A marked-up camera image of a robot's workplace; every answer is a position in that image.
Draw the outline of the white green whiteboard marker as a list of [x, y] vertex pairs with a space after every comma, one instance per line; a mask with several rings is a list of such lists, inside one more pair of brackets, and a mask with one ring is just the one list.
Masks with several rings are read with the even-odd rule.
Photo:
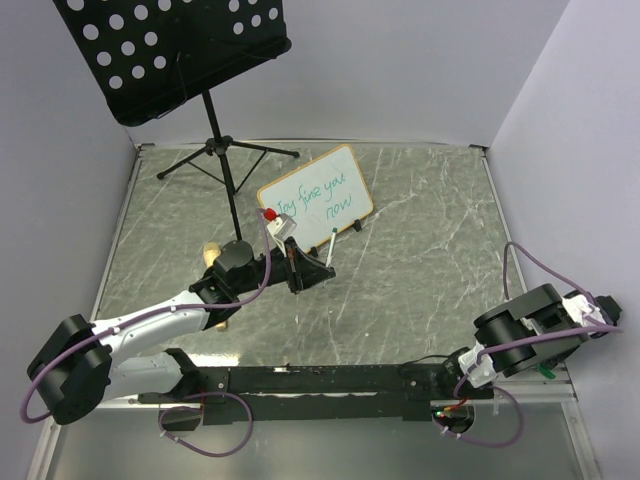
[[338, 229], [337, 227], [332, 228], [331, 231], [331, 237], [329, 240], [329, 248], [328, 248], [328, 253], [327, 253], [327, 258], [326, 258], [326, 263], [325, 266], [327, 268], [329, 268], [332, 264], [332, 260], [333, 260], [333, 256], [334, 256], [334, 250], [335, 250], [335, 244], [336, 244], [336, 238], [337, 238], [337, 233], [338, 233]]

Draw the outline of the yellow framed whiteboard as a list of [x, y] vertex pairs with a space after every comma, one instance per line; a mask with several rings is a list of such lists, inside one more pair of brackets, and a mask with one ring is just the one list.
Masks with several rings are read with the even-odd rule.
[[290, 216], [293, 237], [308, 252], [372, 213], [373, 199], [353, 148], [340, 145], [263, 186], [257, 199], [264, 208]]

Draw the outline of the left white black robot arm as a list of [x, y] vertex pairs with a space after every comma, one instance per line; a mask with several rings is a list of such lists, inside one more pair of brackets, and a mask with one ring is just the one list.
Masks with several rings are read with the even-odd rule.
[[269, 286], [284, 283], [298, 294], [336, 275], [293, 238], [260, 256], [245, 241], [208, 243], [203, 257], [203, 276], [164, 302], [106, 320], [80, 314], [62, 320], [27, 368], [27, 394], [38, 395], [60, 425], [118, 397], [159, 393], [187, 401], [198, 387], [188, 356], [179, 349], [148, 357], [143, 351], [224, 323]]

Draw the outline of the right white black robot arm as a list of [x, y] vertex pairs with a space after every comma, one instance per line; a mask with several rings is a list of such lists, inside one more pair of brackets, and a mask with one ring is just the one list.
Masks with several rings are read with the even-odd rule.
[[576, 290], [562, 296], [536, 287], [479, 316], [475, 343], [449, 356], [436, 375], [448, 398], [466, 397], [497, 378], [555, 368], [582, 344], [619, 330], [622, 307], [614, 297]]

